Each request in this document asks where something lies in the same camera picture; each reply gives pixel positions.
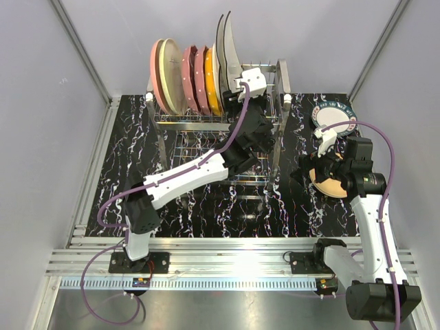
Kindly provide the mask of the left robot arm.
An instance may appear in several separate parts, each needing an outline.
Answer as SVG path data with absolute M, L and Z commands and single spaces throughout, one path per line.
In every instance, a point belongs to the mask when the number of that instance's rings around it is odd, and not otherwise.
M 123 249 L 124 265 L 133 273 L 148 265 L 149 239 L 161 223 L 159 209 L 198 187 L 230 179 L 256 165 L 259 153 L 273 150 L 273 124 L 260 102 L 243 87 L 244 100 L 238 119 L 230 125 L 228 138 L 198 158 L 168 171 L 147 177 L 123 197 L 128 229 Z

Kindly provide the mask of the beige tan round plate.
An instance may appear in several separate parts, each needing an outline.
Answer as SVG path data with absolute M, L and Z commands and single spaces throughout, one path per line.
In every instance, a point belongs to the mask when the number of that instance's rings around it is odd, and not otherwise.
M 311 180 L 312 184 L 324 195 L 337 199 L 347 197 L 347 192 L 343 189 L 341 181 L 338 179 L 328 179 L 322 183 L 316 183 Z

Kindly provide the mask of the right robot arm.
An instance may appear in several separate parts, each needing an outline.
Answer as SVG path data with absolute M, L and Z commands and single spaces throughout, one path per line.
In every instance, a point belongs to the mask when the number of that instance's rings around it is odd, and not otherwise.
M 410 285 L 399 261 L 388 216 L 389 181 L 373 172 L 373 143 L 349 137 L 343 155 L 317 151 L 303 155 L 295 179 L 309 177 L 319 186 L 334 181 L 346 194 L 360 229 L 363 263 L 339 239 L 318 239 L 311 256 L 320 273 L 332 271 L 346 289 L 346 308 L 354 320 L 405 321 L 421 302 L 421 290 Z

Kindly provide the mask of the teal-rimmed lettered plate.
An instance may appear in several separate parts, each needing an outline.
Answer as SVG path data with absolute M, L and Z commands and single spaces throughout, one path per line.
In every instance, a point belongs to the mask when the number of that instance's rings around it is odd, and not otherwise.
M 339 122 L 358 120 L 350 106 L 338 101 L 321 102 L 313 108 L 311 120 L 316 127 L 331 126 Z

